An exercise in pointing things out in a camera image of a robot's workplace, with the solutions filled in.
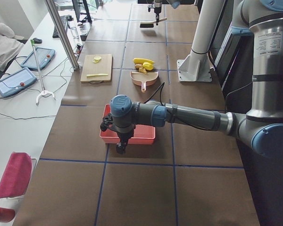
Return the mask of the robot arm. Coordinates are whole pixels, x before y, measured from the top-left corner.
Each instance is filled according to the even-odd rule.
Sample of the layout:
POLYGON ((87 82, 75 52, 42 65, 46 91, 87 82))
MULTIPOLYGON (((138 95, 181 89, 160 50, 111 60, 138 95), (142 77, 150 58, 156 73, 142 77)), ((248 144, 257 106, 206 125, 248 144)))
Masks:
POLYGON ((137 124, 163 127, 169 122, 221 131, 262 156, 283 156, 283 0, 236 0, 232 34, 254 36, 251 109, 219 113, 118 95, 110 101, 118 153, 125 152, 137 124))
MULTIPOLYGON (((173 9, 176 9, 180 5, 179 0, 166 0, 168 4, 172 6, 173 9)), ((154 7, 155 13, 155 24, 158 25, 160 20, 160 13, 162 10, 163 0, 154 0, 152 6, 154 7)))

